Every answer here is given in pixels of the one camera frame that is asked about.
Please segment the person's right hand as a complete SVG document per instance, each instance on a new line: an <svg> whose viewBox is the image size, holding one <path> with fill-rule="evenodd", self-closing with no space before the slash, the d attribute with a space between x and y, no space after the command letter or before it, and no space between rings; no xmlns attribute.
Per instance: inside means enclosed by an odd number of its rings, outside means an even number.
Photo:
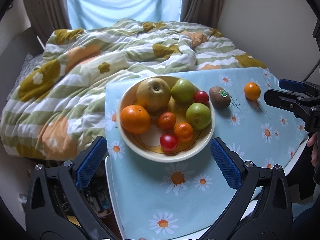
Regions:
<svg viewBox="0 0 320 240"><path fill-rule="evenodd" d="M313 167L317 167L319 163L319 149L318 149L318 135L317 133L313 134L308 142L307 142L307 147L312 147L312 152L311 152L311 163Z"/></svg>

